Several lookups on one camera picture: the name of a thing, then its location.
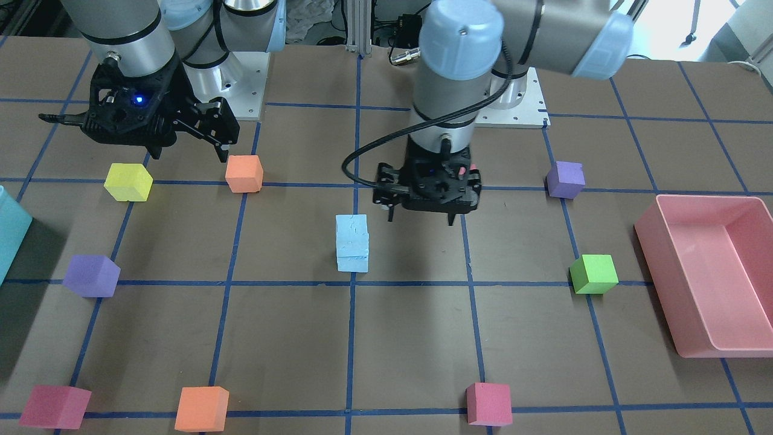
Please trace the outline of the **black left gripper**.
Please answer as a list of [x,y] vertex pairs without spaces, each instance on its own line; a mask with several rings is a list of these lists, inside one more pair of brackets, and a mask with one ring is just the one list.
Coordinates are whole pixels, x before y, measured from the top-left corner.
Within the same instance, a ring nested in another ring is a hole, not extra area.
[[471,172],[458,178],[461,166],[471,166],[471,150],[464,147],[450,152],[452,142],[442,140],[441,152],[430,152],[412,138],[406,144],[404,163],[396,170],[379,163],[372,202],[387,207],[388,222],[394,221],[397,205],[407,210],[447,215],[447,225],[455,225],[458,214],[469,214],[480,205],[481,174]]

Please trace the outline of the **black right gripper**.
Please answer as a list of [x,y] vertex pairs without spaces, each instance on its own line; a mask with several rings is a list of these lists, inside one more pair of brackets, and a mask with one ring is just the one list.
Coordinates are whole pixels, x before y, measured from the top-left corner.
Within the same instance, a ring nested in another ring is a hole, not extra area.
[[142,77],[126,76],[120,66],[118,55],[109,54],[95,69],[85,112],[39,118],[79,127],[97,143],[144,147],[153,160],[176,143],[178,132],[186,132],[212,143],[220,162],[227,162],[240,125],[224,97],[199,101],[177,55]]

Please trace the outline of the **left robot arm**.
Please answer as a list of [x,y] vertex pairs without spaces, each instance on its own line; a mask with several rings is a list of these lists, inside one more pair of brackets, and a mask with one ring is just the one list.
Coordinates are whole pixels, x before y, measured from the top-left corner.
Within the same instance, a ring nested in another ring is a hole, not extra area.
[[634,20],[607,1],[433,1],[420,30],[411,126],[345,157],[345,176],[373,203],[455,217],[478,208],[471,141],[483,108],[530,67],[612,77],[629,55]]

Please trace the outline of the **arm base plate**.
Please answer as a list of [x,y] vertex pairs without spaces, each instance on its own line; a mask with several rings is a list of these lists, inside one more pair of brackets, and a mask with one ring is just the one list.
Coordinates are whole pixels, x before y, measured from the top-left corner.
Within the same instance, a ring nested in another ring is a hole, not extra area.
[[502,96],[481,109],[476,118],[481,127],[519,127],[541,129],[550,126],[545,97],[537,71],[530,67],[527,74],[511,82]]
[[185,69],[199,101],[224,97],[237,120],[259,121],[270,61],[270,53],[232,52],[223,63],[209,69]]

